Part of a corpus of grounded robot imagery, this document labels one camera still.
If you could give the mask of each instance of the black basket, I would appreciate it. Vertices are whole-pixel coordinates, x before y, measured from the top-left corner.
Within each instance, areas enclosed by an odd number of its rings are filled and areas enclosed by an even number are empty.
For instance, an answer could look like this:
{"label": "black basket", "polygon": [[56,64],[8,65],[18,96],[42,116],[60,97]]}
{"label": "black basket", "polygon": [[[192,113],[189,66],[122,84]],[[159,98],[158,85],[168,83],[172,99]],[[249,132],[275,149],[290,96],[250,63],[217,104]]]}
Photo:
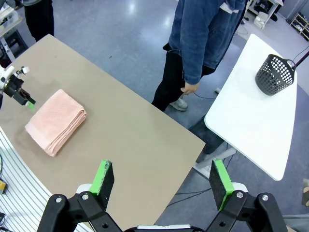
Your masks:
{"label": "black basket", "polygon": [[287,61],[293,63],[290,59],[268,55],[255,76],[256,84],[263,93],[272,96],[293,84],[295,70]]}

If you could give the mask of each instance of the bolt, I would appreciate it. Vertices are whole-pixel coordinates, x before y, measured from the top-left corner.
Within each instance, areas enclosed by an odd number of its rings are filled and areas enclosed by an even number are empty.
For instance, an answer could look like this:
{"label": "bolt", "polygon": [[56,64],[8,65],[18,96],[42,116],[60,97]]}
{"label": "bolt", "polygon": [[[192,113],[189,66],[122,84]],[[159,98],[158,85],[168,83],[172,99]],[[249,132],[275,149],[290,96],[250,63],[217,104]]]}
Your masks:
{"label": "bolt", "polygon": [[89,197],[89,196],[88,196],[87,194],[84,194],[84,195],[82,196],[82,199],[83,199],[83,200],[87,200],[88,197]]}
{"label": "bolt", "polygon": [[237,196],[238,198],[242,198],[242,197],[243,197],[243,194],[242,194],[242,192],[238,192],[238,193],[236,194],[236,196]]}
{"label": "bolt", "polygon": [[263,195],[262,199],[263,199],[263,201],[267,201],[268,200],[268,196],[267,195]]}
{"label": "bolt", "polygon": [[56,198],[56,202],[59,203],[61,201],[61,197]]}

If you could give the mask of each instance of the white striped surface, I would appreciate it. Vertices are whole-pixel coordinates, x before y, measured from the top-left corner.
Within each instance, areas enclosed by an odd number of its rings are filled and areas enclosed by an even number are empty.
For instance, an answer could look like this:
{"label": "white striped surface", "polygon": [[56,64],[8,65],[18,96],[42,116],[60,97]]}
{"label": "white striped surface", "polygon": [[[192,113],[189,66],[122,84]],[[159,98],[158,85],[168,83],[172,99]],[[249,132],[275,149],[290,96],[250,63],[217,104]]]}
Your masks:
{"label": "white striped surface", "polygon": [[[14,232],[35,232],[51,193],[17,154],[0,127],[2,180],[8,185],[0,195],[0,212],[6,214],[4,227]],[[76,232],[91,231],[79,224]]]}

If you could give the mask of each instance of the black pole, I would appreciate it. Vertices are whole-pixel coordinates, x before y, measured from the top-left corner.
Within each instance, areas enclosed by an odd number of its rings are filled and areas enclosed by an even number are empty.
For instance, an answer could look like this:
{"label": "black pole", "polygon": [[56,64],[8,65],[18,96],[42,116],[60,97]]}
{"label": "black pole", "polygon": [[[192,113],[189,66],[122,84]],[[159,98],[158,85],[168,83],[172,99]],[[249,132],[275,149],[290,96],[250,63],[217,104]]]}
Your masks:
{"label": "black pole", "polygon": [[309,51],[296,63],[296,65],[294,65],[293,69],[296,69],[298,65],[300,65],[301,62],[303,62],[304,59],[306,59],[308,56],[309,56]]}

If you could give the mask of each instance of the folded towel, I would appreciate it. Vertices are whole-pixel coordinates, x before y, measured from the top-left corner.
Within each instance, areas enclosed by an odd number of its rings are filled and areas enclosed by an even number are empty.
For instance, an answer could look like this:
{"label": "folded towel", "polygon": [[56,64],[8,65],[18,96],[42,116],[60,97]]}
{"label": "folded towel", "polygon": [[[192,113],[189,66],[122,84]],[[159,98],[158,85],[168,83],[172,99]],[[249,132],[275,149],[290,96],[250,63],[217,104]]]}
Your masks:
{"label": "folded towel", "polygon": [[45,102],[25,128],[48,155],[55,156],[86,115],[85,109],[60,89]]}

